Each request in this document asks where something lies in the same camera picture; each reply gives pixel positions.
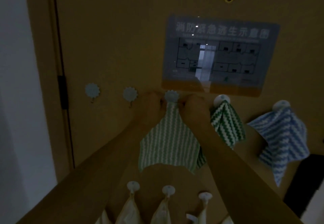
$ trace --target dark green striped towel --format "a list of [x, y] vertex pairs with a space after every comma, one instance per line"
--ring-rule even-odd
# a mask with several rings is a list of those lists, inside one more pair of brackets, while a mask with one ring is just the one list
[[[211, 124], [231, 148], [245, 139], [243, 124], [227, 101], [212, 110]], [[181, 120], [176, 103], [168, 103], [165, 117], [141, 141], [139, 170], [157, 163], [185, 166], [192, 173], [206, 163], [197, 139]]]

